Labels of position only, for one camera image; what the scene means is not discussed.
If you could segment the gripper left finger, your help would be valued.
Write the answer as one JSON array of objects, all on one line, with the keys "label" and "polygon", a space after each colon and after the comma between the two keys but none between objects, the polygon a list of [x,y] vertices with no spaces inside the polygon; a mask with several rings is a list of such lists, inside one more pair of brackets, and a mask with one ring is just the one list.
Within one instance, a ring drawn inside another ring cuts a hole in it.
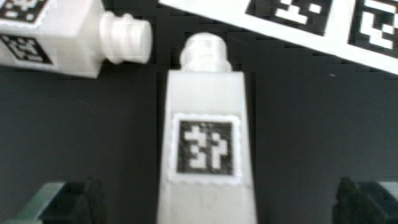
[{"label": "gripper left finger", "polygon": [[0,224],[106,224],[101,182],[48,182],[16,216]]}]

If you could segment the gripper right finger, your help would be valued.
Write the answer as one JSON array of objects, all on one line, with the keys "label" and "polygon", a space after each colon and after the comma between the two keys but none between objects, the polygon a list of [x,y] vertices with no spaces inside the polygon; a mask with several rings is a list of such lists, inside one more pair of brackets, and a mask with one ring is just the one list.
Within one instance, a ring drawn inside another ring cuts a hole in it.
[{"label": "gripper right finger", "polygon": [[341,178],[332,224],[398,224],[398,181]]}]

